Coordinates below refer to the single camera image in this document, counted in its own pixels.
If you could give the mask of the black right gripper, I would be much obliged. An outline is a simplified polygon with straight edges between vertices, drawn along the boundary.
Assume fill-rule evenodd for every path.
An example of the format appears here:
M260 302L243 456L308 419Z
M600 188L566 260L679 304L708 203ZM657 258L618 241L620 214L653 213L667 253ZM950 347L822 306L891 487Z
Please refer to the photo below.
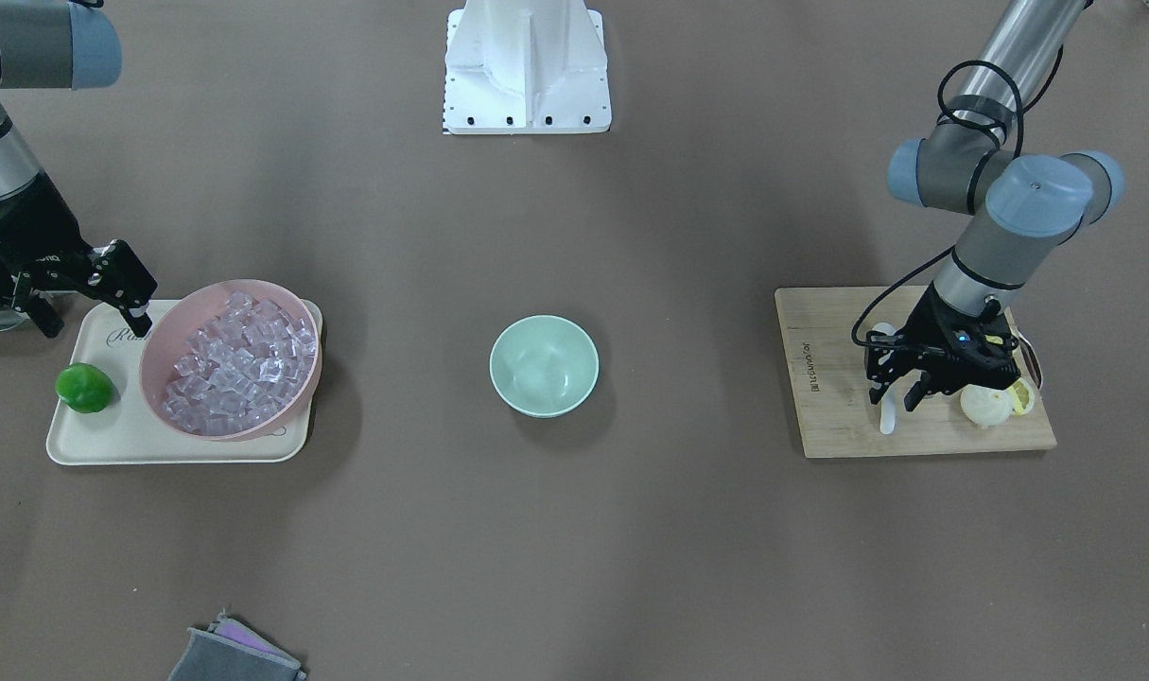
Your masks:
M29 266L55 268L59 279L21 274ZM24 188L0 199L0 305L10 305L15 277L17 314L26 315L47 338L56 338L64 322L45 296L43 284L68 291L84 285L88 277L88 291L126 319L145 318L159 287L128 241L116 238L93 253L47 175L38 175Z

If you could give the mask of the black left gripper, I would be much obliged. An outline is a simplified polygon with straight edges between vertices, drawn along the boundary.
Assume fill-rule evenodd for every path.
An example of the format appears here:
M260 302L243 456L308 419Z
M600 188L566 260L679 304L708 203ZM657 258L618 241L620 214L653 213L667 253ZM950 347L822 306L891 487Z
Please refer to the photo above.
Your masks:
M1001 299L989 297L971 316L954 309L933 285L895 335L867 332L867 395L879 405L902 376L919 371L903 398L913 412L935 393L950 395L966 385L1007 389L1020 377L1018 340L1003 315Z

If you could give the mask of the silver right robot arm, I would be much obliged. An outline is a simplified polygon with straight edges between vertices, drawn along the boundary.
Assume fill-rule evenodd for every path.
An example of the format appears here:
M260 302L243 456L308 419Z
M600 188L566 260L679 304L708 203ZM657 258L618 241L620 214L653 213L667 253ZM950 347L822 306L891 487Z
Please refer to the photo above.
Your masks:
M123 47L98 1L0 1L0 91L103 88L119 79ZM153 323L156 281L117 238L90 245L77 217L0 102L0 314L63 328L51 294L115 307L134 336Z

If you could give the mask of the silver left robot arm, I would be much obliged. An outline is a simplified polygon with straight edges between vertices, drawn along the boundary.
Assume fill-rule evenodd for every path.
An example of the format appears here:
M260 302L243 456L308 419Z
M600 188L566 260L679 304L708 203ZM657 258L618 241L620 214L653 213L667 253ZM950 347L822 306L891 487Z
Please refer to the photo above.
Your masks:
M1021 150L1025 113L1052 82L1064 39L1084 1L1012 1L954 96L936 90L930 137L894 152L894 198L970 217L934 258L938 271L894 332L855 323L869 400L878 404L903 376L919 376L904 409L967 385L1007 389L1019 379L1019 340L1007 309L1054 247L1100 220L1123 198L1123 168L1102 152L1061 156Z

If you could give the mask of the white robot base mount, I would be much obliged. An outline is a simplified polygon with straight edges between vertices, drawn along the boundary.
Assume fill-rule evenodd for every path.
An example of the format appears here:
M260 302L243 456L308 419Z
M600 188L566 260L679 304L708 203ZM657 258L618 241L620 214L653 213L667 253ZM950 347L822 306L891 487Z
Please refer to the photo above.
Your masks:
M466 1L445 29L445 134L612 126L604 21L583 1Z

